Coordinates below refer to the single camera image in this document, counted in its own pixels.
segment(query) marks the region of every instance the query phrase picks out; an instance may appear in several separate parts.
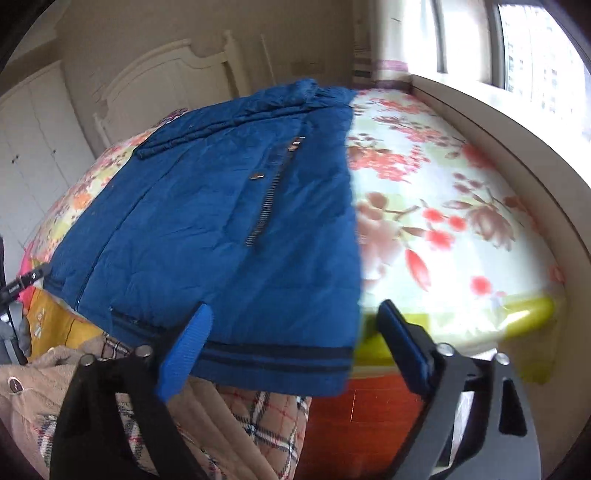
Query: mattress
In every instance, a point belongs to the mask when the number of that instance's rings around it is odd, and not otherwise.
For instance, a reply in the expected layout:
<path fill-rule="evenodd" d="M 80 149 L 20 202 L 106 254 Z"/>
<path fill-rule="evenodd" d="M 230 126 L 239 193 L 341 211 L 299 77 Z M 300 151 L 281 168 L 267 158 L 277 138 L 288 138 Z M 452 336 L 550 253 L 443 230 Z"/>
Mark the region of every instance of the mattress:
<path fill-rule="evenodd" d="M 360 367 L 389 367 L 375 312 L 391 299 L 436 342 L 464 353 L 552 324 L 564 278 L 527 205 L 493 161 L 416 98 L 362 90 L 352 102 L 349 168 L 363 261 Z M 106 150 L 50 210 L 31 246 L 53 252 L 134 149 L 166 119 Z"/>

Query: plaid fabric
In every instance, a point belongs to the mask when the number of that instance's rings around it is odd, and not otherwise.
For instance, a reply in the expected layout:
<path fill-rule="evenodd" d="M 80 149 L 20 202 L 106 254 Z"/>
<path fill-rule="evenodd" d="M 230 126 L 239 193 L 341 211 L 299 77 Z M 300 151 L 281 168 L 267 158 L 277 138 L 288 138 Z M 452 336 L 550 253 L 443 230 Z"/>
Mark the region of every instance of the plaid fabric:
<path fill-rule="evenodd" d="M 43 461 L 49 468 L 51 461 L 51 450 L 53 449 L 53 435 L 56 432 L 57 416 L 43 415 L 41 416 L 41 423 L 35 429 L 37 432 L 37 447 L 41 452 Z"/>
<path fill-rule="evenodd" d="M 292 479 L 304 444 L 311 397 L 233 387 L 217 390 L 279 479 Z"/>
<path fill-rule="evenodd" d="M 121 358 L 131 353 L 129 348 L 113 337 L 103 334 L 103 339 L 100 358 Z M 220 386 L 217 391 L 278 478 L 293 479 L 304 443 L 311 398 Z M 117 402 L 129 447 L 137 464 L 143 470 L 156 474 L 128 397 L 118 394 Z M 35 428 L 37 446 L 47 467 L 51 461 L 56 423 L 57 416 L 42 415 Z M 197 446 L 181 425 L 177 424 L 177 429 L 187 443 Z M 228 478 L 216 459 L 204 449 L 199 448 L 196 458 L 210 479 Z"/>

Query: wardrobe door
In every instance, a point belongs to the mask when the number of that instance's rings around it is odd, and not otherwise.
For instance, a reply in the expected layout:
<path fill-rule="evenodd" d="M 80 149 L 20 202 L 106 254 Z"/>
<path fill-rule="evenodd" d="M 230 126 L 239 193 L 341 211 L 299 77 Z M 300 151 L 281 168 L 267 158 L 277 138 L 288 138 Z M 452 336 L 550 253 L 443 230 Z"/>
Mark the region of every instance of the wardrobe door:
<path fill-rule="evenodd" d="M 44 212 L 67 190 L 35 116 L 29 88 L 16 90 L 0 105 L 0 129 L 15 154 L 22 178 Z"/>
<path fill-rule="evenodd" d="M 21 268 L 21 261 L 25 254 L 24 249 L 17 241 L 10 227 L 0 215 L 0 236 L 4 240 L 4 272 L 6 281 L 12 282 Z"/>
<path fill-rule="evenodd" d="M 49 149 L 68 184 L 74 185 L 95 159 L 74 113 L 59 64 L 28 86 Z"/>
<path fill-rule="evenodd" d="M 43 219 L 44 212 L 22 178 L 15 156 L 0 128 L 0 217 L 4 224 L 0 233 L 8 236 L 7 230 L 10 230 L 13 240 L 25 245 Z"/>

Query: zipper pull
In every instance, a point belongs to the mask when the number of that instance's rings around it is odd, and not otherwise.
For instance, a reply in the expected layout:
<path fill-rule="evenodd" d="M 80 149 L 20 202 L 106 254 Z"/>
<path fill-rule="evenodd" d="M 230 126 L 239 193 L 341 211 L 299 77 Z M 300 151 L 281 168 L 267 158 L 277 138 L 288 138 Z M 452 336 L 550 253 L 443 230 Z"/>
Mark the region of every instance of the zipper pull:
<path fill-rule="evenodd" d="M 287 147 L 287 150 L 290 152 L 295 152 L 300 147 L 301 141 L 303 139 L 305 139 L 305 137 L 295 137 L 290 143 L 290 146 Z"/>

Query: white bed frame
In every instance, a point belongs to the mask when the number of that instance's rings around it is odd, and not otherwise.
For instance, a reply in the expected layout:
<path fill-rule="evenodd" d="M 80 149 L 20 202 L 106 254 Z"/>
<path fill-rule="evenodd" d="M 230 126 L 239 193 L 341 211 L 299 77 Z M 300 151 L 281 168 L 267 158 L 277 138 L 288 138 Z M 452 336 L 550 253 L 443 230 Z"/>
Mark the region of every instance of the white bed frame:
<path fill-rule="evenodd" d="M 222 52 L 197 57 L 190 40 L 179 40 L 145 53 L 129 64 L 104 90 L 107 113 L 94 114 L 105 144 L 139 134 L 170 112 L 190 110 L 239 96 L 251 87 L 232 32 L 224 32 Z"/>

